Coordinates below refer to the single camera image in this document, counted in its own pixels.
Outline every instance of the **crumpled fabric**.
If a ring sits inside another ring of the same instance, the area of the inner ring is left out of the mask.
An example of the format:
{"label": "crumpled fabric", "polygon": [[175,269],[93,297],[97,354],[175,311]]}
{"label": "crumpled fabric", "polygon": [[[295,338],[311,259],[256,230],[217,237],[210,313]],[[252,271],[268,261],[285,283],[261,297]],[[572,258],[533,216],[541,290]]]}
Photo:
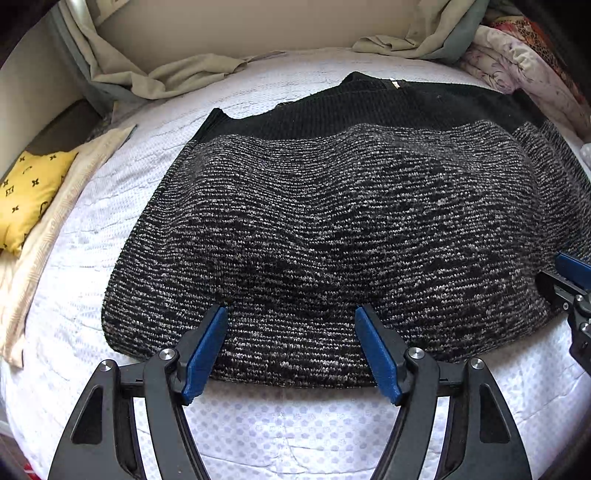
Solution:
{"label": "crumpled fabric", "polygon": [[[390,35],[362,37],[355,42],[353,50],[360,53],[378,53],[405,59],[422,58],[443,47],[444,42],[474,3],[475,0],[420,0],[415,7],[413,18],[404,38],[391,37]],[[471,31],[469,31],[469,38],[483,15],[484,11],[474,22]]]}
{"label": "crumpled fabric", "polygon": [[481,25],[459,66],[499,92],[523,89],[548,118],[591,141],[589,113],[556,72],[521,40]]}
{"label": "crumpled fabric", "polygon": [[61,0],[59,8],[94,82],[130,88],[140,98],[169,98],[203,88],[234,73],[251,59],[202,54],[160,66],[146,73],[96,31],[85,1]]}
{"label": "crumpled fabric", "polygon": [[438,60],[442,63],[457,62],[472,43],[474,33],[486,13],[489,0],[476,0],[443,41],[441,48],[422,55],[420,60]]}

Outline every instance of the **knit fabric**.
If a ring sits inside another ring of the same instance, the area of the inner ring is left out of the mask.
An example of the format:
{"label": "knit fabric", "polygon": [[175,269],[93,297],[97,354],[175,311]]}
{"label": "knit fabric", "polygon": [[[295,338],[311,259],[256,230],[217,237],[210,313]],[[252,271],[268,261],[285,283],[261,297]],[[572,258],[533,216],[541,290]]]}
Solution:
{"label": "knit fabric", "polygon": [[103,329],[145,359],[222,303],[213,378],[372,385],[358,305],[465,359],[544,325],[536,273],[560,249],[588,259],[590,234],[589,181],[522,92],[355,73],[262,115],[212,112],[130,234]]}

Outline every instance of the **yellow patterned pillowcase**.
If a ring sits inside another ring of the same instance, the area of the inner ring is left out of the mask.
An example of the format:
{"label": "yellow patterned pillowcase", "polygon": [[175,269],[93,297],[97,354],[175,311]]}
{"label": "yellow patterned pillowcase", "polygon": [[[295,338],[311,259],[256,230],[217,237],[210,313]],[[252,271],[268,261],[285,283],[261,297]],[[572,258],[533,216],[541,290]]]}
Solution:
{"label": "yellow patterned pillowcase", "polygon": [[0,189],[0,249],[16,256],[61,186],[75,151],[37,157],[23,152]]}

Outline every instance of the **metal screw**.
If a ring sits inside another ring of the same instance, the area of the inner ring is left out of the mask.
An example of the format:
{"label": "metal screw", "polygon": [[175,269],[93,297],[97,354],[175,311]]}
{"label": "metal screw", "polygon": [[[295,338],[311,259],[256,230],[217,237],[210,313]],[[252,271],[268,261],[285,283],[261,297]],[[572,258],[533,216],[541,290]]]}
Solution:
{"label": "metal screw", "polygon": [[161,360],[170,360],[176,354],[177,354],[177,352],[174,350],[174,348],[165,348],[164,350],[160,350],[160,353],[158,354],[158,356],[160,357]]}
{"label": "metal screw", "polygon": [[477,356],[470,358],[470,366],[474,370],[482,370],[484,368],[484,362]]}
{"label": "metal screw", "polygon": [[99,368],[101,372],[108,372],[115,366],[115,362],[113,360],[103,360],[99,363]]}
{"label": "metal screw", "polygon": [[414,358],[415,360],[420,360],[425,356],[425,350],[417,346],[412,346],[408,349],[408,356],[410,358]]}

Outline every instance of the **bed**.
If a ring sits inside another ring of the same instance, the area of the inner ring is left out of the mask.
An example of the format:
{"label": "bed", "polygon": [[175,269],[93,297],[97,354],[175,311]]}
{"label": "bed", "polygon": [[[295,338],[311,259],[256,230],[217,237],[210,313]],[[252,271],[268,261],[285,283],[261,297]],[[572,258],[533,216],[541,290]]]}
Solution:
{"label": "bed", "polygon": [[[352,71],[487,88],[435,63],[322,49],[252,62],[222,82],[144,107],[125,121],[136,130],[89,182],[49,257],[27,317],[24,369],[1,367],[11,429],[39,476],[47,477],[98,362],[133,361],[105,341],[103,296],[135,221],[183,145],[214,107],[235,118],[255,115],[334,86]],[[578,157],[581,140],[559,129]],[[483,356],[514,415],[534,478],[573,437],[591,403],[591,379],[570,357],[569,345],[570,329],[558,317]],[[158,479],[142,400],[136,409],[145,470]],[[295,390],[210,381],[185,412],[212,478],[363,480],[371,477],[397,409],[376,388]],[[441,399],[421,479],[435,475],[446,416]]]}

